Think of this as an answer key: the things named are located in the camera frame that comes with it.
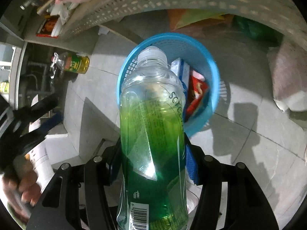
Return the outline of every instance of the screw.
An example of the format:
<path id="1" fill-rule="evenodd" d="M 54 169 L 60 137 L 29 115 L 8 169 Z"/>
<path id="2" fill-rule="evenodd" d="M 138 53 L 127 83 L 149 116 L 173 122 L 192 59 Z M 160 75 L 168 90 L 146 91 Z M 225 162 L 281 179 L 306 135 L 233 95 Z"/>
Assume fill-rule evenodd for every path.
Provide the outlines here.
<path id="1" fill-rule="evenodd" d="M 101 156 L 95 156 L 94 157 L 94 162 L 98 163 L 102 161 L 102 157 Z"/>
<path id="2" fill-rule="evenodd" d="M 237 166 L 239 169 L 244 170 L 245 169 L 245 164 L 244 163 L 237 163 Z"/>
<path id="3" fill-rule="evenodd" d="M 212 162 L 212 161 L 213 161 L 213 157 L 210 156 L 210 155 L 206 155 L 204 159 L 205 159 L 205 161 L 207 161 L 207 162 Z"/>
<path id="4" fill-rule="evenodd" d="M 61 169 L 65 170 L 69 168 L 69 163 L 64 163 L 61 165 Z"/>

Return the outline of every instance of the white bottle cap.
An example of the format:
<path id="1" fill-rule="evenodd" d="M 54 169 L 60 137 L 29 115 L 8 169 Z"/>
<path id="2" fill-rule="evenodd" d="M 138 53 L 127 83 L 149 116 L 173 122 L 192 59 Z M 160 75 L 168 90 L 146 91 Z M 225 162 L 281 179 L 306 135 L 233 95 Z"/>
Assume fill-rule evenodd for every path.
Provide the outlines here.
<path id="1" fill-rule="evenodd" d="M 164 62 L 164 65 L 167 67 L 166 55 L 161 49 L 157 47 L 150 46 L 145 48 L 138 56 L 138 64 L 147 58 L 153 58 L 153 59 L 158 58 L 162 60 Z"/>

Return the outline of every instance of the barcode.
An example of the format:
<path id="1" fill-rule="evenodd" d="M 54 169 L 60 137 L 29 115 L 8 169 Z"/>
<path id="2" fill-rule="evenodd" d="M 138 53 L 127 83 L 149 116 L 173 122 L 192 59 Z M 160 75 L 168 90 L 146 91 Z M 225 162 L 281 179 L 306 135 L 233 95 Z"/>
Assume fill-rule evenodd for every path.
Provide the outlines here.
<path id="1" fill-rule="evenodd" d="M 129 230 L 148 230 L 148 204 L 130 203 Z"/>

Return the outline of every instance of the plastic bottle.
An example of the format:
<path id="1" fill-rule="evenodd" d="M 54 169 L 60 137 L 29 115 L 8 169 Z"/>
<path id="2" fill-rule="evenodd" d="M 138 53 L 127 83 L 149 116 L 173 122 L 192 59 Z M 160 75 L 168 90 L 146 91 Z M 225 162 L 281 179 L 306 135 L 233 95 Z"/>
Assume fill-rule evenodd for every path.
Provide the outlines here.
<path id="1" fill-rule="evenodd" d="M 119 229 L 186 229 L 184 105 L 182 83 L 168 69 L 165 53 L 143 50 L 120 96 Z"/>
<path id="2" fill-rule="evenodd" d="M 68 52 L 61 53 L 60 55 L 54 53 L 52 62 L 56 63 L 56 65 L 62 71 L 69 71 L 81 74 L 86 73 L 90 65 L 90 59 L 88 56 L 84 57 L 76 54 L 71 54 Z"/>

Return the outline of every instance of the blue basket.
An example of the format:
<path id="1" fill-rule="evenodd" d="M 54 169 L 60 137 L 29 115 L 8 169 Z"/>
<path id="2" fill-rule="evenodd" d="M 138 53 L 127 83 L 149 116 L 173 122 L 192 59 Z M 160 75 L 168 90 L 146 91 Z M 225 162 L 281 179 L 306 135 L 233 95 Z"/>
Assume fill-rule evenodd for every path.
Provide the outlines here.
<path id="1" fill-rule="evenodd" d="M 126 58 L 120 70 L 116 95 L 122 92 L 122 83 L 135 70 L 139 53 L 149 46 L 156 46 L 165 52 L 168 63 L 177 58 L 184 59 L 194 70 L 201 73 L 209 84 L 209 92 L 203 98 L 200 109 L 184 124 L 184 130 L 190 137 L 200 131 L 214 113 L 219 101 L 220 75 L 215 61 L 209 51 L 197 40 L 177 33 L 154 35 L 136 46 Z"/>

